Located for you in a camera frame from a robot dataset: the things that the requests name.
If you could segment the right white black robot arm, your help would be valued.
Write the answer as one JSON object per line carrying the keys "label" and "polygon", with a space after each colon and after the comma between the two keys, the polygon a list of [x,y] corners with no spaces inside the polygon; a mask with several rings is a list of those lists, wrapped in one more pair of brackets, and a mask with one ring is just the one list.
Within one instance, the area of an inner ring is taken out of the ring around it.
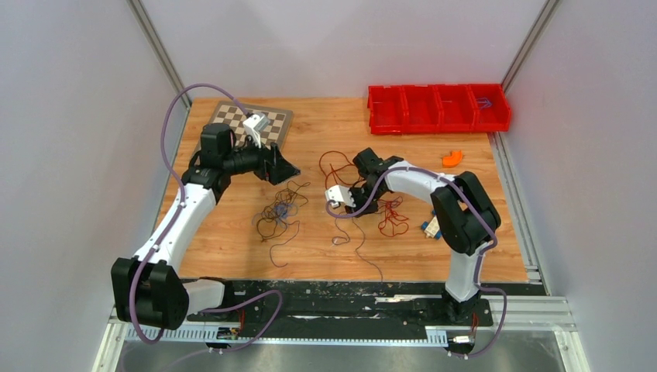
{"label": "right white black robot arm", "polygon": [[442,312],[452,323],[466,321],[480,298],[483,258],[497,245],[495,231],[501,224],[479,178],[470,171],[437,173],[396,156],[383,159],[370,148],[359,152],[353,163],[363,183],[330,187],[325,193],[327,204],[333,208],[343,205],[346,217],[353,218],[376,212],[386,193],[402,193],[429,203],[451,250]]}

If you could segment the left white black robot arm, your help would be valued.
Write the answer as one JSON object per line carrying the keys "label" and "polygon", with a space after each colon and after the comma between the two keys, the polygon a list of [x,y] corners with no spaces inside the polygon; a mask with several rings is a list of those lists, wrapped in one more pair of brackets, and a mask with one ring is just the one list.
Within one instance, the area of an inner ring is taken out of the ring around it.
{"label": "left white black robot arm", "polygon": [[177,195],[152,236],[130,258],[111,269],[116,314],[123,322],[177,329],[188,315],[204,310],[219,321],[236,313],[237,300],[217,278],[183,282],[177,271],[191,241],[231,184],[232,177],[252,173],[272,185],[301,172],[285,160],[279,146],[249,139],[237,146],[229,125],[206,125],[200,149],[180,177]]}

